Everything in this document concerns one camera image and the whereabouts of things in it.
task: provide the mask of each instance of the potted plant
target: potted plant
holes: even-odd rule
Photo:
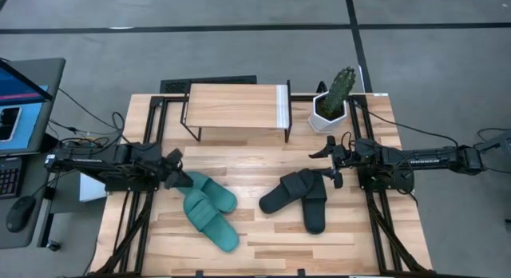
[[[330,89],[314,97],[309,124],[317,133],[331,133],[347,116],[346,99],[355,83],[355,70],[347,67],[337,73]]]

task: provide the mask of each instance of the wooden plank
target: wooden plank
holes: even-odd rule
[[[277,85],[192,84],[187,126],[277,127]]]
[[[141,141],[143,137],[150,97],[132,96],[125,127],[130,141]],[[367,95],[367,101],[369,110],[394,120],[388,97]],[[154,196],[144,276],[194,275],[198,269],[204,270],[205,275],[217,276],[296,275],[298,268],[305,268],[308,275],[378,273],[366,198],[358,187],[355,169],[342,170],[342,189],[335,189],[324,178],[327,228],[320,235],[305,230],[300,201],[271,215],[259,209],[259,199],[277,186],[280,176],[301,168],[331,165],[329,159],[312,160],[307,156],[326,143],[326,137],[314,133],[308,125],[310,102],[293,102],[293,130],[287,144],[281,130],[239,128],[204,129],[199,143],[180,125],[181,106],[179,102],[168,106],[162,154],[179,148],[184,153],[185,169],[205,173],[236,194],[237,208],[225,217],[239,233],[240,246],[232,253],[220,251],[188,222],[183,213],[184,196],[175,189],[162,189]],[[400,146],[394,125],[375,117],[371,121],[378,141]],[[338,143],[346,131],[352,131],[349,115],[333,133]],[[396,233],[418,262],[430,268],[414,201],[396,191],[387,193]],[[114,193],[107,200],[92,270],[102,266],[112,253],[123,199],[124,193]],[[387,266],[391,268],[390,248],[383,234],[382,237]],[[137,248],[132,247],[132,266],[136,253]]]

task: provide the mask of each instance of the dark green slipper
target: dark green slipper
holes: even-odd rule
[[[186,195],[193,189],[199,189],[209,197],[211,202],[221,212],[231,212],[236,208],[236,205],[238,204],[236,196],[222,185],[216,183],[213,179],[211,179],[211,177],[195,171],[186,172],[186,174],[192,178],[193,187],[177,187],[177,190],[181,193]]]
[[[193,226],[204,233],[218,248],[225,252],[236,249],[240,243],[238,233],[206,194],[192,189],[184,198],[183,208],[184,214]]]

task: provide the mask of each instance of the wooden shelf top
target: wooden shelf top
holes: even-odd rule
[[[192,84],[185,124],[286,129],[287,85]]]

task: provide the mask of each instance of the white label strip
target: white label strip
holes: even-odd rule
[[[358,71],[360,72],[360,81],[362,82],[362,91],[366,92],[366,86],[364,85],[364,76],[362,75],[362,67],[358,65]]]
[[[287,85],[277,85],[277,128],[289,127],[289,112],[287,102]]]

